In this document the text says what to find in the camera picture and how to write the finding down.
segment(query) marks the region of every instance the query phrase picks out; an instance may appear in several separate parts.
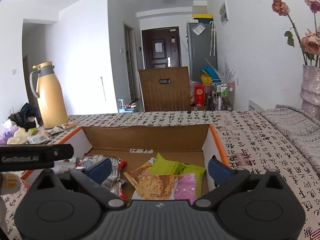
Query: white logo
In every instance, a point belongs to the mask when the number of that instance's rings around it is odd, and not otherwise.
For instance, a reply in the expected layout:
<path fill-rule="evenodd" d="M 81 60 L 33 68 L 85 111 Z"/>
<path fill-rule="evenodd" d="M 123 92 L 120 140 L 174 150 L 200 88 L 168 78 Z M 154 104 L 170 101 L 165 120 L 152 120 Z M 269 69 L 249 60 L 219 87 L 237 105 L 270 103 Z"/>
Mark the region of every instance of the white logo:
<path fill-rule="evenodd" d="M 163 203 L 159 203 L 159 204 L 156 205 L 156 207 L 162 208 L 162 207 L 164 207 L 164 204 Z"/>
<path fill-rule="evenodd" d="M 38 162 L 39 161 L 39 156 L 28 156 L 28 157 L 2 157 L 1 161 L 3 163 L 23 163 L 23 162 Z"/>

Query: refrigerator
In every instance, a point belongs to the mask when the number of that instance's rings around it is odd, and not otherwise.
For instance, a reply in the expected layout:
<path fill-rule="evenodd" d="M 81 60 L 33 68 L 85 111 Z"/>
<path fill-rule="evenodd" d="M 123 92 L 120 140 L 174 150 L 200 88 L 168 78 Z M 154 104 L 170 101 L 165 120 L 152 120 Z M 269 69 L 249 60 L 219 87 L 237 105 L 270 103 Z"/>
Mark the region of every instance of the refrigerator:
<path fill-rule="evenodd" d="M 210 56 L 210 44 L 211 44 L 211 24 L 203 24 L 205 29 L 202 33 L 197 35 L 192 31 L 192 28 L 196 27 L 198 23 L 187 23 L 187 39 L 189 46 L 189 63 L 190 63 L 190 79 L 193 81 L 201 82 L 202 71 L 199 68 L 208 66 L 207 59 L 213 68 L 217 67 L 217 44 L 216 53 L 213 55 L 213 42 L 212 41 L 212 53 Z"/>

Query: vase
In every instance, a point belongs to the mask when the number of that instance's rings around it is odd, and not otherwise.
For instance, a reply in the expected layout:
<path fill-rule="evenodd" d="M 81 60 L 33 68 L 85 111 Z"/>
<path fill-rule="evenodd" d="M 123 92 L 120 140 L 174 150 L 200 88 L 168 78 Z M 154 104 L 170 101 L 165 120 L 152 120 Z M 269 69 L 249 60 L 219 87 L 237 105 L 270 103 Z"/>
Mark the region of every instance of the vase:
<path fill-rule="evenodd" d="M 320 120 L 320 68 L 303 65 L 302 109 Z"/>

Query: green snack package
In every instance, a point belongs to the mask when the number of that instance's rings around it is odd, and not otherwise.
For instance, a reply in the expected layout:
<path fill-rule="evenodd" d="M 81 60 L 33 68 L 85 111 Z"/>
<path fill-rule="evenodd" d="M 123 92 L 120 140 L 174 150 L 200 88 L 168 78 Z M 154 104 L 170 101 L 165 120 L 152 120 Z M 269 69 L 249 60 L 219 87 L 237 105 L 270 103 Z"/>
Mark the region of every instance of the green snack package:
<path fill-rule="evenodd" d="M 183 163 L 168 161 L 160 153 L 157 154 L 156 161 L 153 164 L 149 174 L 153 175 L 178 175 L 185 168 Z"/>
<path fill-rule="evenodd" d="M 197 191 L 197 198 L 201 197 L 201 188 L 202 188 L 202 177 L 205 172 L 205 168 L 195 166 L 195 165 L 189 165 L 184 164 L 185 168 L 180 171 L 180 175 L 182 174 L 189 174 L 194 173 L 196 177 L 196 191 Z"/>

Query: black bag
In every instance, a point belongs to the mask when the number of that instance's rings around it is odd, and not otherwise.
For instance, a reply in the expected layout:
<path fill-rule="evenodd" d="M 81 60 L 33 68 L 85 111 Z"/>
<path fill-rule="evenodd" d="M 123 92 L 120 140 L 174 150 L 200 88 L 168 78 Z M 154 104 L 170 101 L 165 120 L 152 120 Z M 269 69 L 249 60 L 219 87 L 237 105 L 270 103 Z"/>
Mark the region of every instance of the black bag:
<path fill-rule="evenodd" d="M 40 118 L 39 110 L 37 107 L 32 106 L 29 103 L 25 103 L 25 105 L 21 108 L 21 110 L 15 114 L 11 114 L 9 119 L 17 123 L 18 126 L 23 127 L 28 130 L 30 128 L 36 127 L 36 122 L 30 122 L 28 117 L 36 117 L 39 125 L 42 125 L 42 120 Z"/>

